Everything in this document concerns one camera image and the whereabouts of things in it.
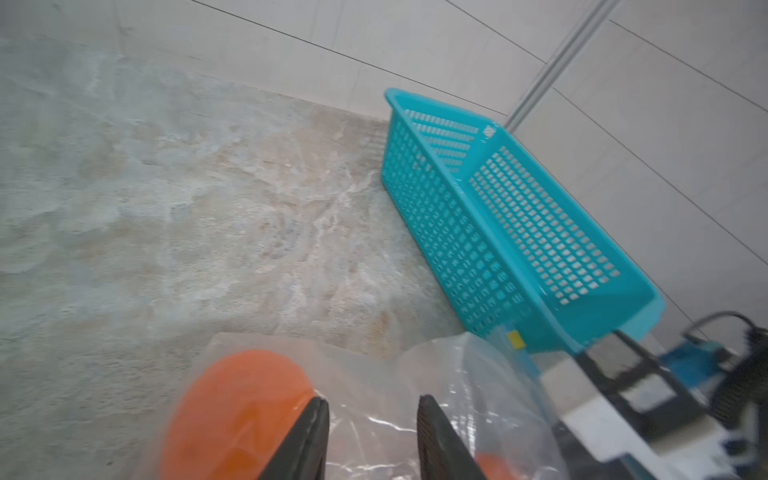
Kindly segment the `clear zip-top bag blue seal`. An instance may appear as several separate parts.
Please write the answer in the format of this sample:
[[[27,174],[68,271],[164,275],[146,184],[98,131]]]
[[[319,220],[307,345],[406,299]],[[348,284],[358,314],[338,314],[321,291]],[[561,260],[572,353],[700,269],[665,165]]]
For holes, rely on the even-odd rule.
[[[219,359],[249,349],[290,358],[304,370],[315,396],[328,402],[329,479],[418,478],[417,409],[423,395],[435,398],[473,458],[477,452],[498,455],[527,479],[568,477],[552,430],[553,408],[534,365],[506,343],[464,333],[382,359],[308,339],[219,333],[161,412],[136,478],[162,479],[165,435],[194,380]]]

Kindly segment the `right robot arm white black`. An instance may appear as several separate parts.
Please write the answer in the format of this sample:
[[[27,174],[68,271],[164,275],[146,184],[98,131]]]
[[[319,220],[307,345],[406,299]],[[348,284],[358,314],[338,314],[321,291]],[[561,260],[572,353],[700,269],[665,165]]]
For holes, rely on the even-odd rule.
[[[706,341],[695,332],[723,318],[745,325],[746,352],[737,356],[722,344]],[[677,373],[687,388],[697,388],[717,378],[708,396],[708,412],[728,433],[725,453],[741,479],[767,477],[767,329],[733,310],[700,318],[681,332],[680,345],[693,358]]]

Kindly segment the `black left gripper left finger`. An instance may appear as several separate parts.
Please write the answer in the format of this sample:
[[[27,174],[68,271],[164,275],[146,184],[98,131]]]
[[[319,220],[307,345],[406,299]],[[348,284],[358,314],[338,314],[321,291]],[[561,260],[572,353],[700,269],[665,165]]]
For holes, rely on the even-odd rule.
[[[328,402],[315,396],[307,403],[258,480],[323,480],[329,431]]]

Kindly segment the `teal plastic basket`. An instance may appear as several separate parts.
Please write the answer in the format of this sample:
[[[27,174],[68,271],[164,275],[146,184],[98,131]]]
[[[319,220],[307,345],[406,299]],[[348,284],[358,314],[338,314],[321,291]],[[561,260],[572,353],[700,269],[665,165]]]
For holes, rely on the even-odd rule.
[[[653,282],[495,121],[390,88],[382,182],[465,329],[578,354],[661,319]]]

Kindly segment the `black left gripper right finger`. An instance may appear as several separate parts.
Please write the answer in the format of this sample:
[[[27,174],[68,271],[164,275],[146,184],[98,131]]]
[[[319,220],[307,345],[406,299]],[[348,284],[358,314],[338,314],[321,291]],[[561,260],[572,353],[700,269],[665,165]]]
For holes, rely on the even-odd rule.
[[[486,480],[432,395],[419,398],[417,448],[422,480]]]

